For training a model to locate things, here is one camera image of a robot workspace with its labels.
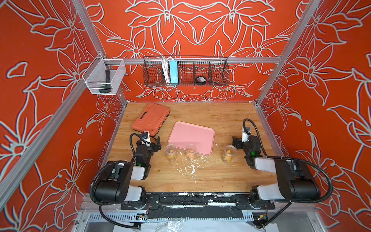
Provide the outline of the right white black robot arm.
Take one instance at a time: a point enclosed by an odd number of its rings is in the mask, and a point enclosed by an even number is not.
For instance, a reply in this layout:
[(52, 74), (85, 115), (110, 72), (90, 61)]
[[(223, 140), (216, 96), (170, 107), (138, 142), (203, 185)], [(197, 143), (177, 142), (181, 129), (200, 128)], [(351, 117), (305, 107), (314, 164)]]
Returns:
[[(237, 150), (244, 151), (245, 161), (251, 169), (273, 173), (277, 178), (275, 184), (252, 187), (249, 193), (250, 206), (259, 209), (262, 206), (267, 207), (271, 201), (286, 203), (275, 215), (271, 217), (264, 215), (262, 219), (255, 219), (254, 225), (258, 229), (266, 228), (294, 203), (320, 203), (333, 194), (334, 185), (331, 177), (318, 165), (299, 158), (269, 156), (261, 141), (259, 130), (251, 119), (243, 120), (242, 137), (233, 137), (232, 145)], [(328, 189), (325, 194), (321, 193), (310, 168), (318, 171), (326, 179)]]

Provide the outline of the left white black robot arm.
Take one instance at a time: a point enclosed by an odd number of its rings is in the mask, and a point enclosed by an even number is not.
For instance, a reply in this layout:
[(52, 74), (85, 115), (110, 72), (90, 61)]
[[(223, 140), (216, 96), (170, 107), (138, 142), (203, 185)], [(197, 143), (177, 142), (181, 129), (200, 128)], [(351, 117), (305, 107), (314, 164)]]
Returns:
[(155, 138), (149, 132), (132, 133), (129, 144), (133, 153), (130, 161), (109, 161), (94, 176), (89, 195), (93, 203), (99, 206), (100, 215), (108, 222), (126, 229), (140, 230), (142, 224), (134, 222), (125, 225), (108, 218), (102, 206), (137, 202), (141, 207), (147, 204), (144, 187), (132, 186), (132, 180), (145, 180), (151, 168), (150, 160), (154, 153), (162, 149), (160, 137)]

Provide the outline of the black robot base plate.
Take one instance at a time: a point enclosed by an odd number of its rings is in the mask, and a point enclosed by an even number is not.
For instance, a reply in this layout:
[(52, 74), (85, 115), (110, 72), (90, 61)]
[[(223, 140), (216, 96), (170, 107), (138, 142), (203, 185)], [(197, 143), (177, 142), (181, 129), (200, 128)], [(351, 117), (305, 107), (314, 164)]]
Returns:
[(143, 211), (147, 215), (176, 216), (240, 216), (251, 212), (255, 217), (275, 210), (272, 200), (250, 203), (249, 193), (232, 192), (149, 192), (147, 204), (134, 206), (137, 202), (121, 205), (121, 210)]

